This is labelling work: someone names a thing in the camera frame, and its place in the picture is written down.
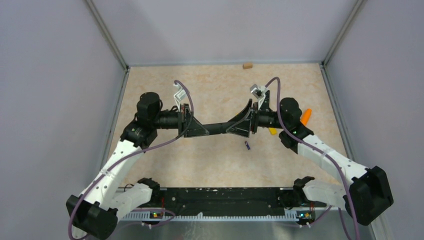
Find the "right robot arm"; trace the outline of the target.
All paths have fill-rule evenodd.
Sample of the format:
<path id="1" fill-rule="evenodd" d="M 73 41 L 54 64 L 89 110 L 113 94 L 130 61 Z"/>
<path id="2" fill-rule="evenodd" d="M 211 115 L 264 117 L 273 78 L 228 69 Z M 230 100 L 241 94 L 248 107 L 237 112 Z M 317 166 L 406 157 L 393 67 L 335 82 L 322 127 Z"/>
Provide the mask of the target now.
<path id="1" fill-rule="evenodd" d="M 278 113 L 287 130 L 279 134 L 281 143 L 311 160 L 322 170 L 333 176 L 340 185 L 304 177 L 294 183 L 293 200 L 299 206 L 310 202 L 321 202 L 340 208 L 360 225 L 368 226 L 394 203 L 386 172 L 378 167 L 361 165 L 345 157 L 325 144 L 312 130 L 301 123 L 302 111 L 292 97 L 279 103 L 279 111 L 271 110 L 267 104 L 261 108 L 248 101 L 246 107 L 231 118 L 226 132 L 249 136 L 258 127 L 280 128 Z"/>

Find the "purple blue battery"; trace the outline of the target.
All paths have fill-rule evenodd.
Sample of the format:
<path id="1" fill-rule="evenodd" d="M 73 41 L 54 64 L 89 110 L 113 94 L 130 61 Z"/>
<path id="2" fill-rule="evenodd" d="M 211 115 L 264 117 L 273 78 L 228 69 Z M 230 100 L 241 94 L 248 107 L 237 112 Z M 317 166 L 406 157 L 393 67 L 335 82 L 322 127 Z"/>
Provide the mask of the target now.
<path id="1" fill-rule="evenodd" d="M 249 145 L 249 143 L 248 143 L 247 141 L 245 141 L 245 142 L 244 142 L 244 144 L 245 144 L 245 146 L 246 146 L 246 148 L 247 148 L 248 150 L 251 150 L 251 147 L 250 147 L 250 145 Z"/>

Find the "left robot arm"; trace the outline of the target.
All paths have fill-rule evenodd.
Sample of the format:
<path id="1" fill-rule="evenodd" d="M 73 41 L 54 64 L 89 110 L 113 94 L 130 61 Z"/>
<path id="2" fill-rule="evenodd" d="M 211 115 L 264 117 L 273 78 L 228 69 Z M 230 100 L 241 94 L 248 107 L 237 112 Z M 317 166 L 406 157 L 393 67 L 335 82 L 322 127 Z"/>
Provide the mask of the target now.
<path id="1" fill-rule="evenodd" d="M 154 207 L 160 202 L 160 193 L 145 183 L 136 183 L 129 190 L 116 195 L 124 177 L 146 153 L 170 145 L 188 131 L 184 127 L 174 138 L 151 146 L 157 129 L 147 119 L 136 116 L 123 131 L 114 152 L 93 182 L 80 195 L 71 195 L 66 202 L 69 212 L 67 226 L 71 240 L 93 236 L 106 240 L 115 231 L 118 222 L 138 206 Z"/>

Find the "black remote control with buttons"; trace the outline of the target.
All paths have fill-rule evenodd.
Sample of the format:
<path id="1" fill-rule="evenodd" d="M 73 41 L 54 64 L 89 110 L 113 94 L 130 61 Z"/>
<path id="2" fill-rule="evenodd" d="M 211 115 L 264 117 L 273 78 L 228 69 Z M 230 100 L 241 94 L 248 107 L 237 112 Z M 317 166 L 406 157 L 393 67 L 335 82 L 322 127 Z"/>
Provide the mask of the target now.
<path id="1" fill-rule="evenodd" d="M 235 122 L 220 122 L 204 124 L 203 128 L 209 136 L 227 134 Z"/>

